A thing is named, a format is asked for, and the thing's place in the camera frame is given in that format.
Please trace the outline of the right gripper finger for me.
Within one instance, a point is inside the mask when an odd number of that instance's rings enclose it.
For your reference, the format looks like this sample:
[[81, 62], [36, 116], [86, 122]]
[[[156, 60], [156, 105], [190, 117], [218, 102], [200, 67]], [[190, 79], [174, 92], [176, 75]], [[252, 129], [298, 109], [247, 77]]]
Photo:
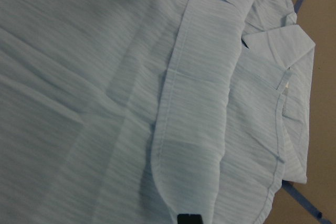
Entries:
[[200, 214], [178, 214], [178, 224], [203, 224], [203, 218]]

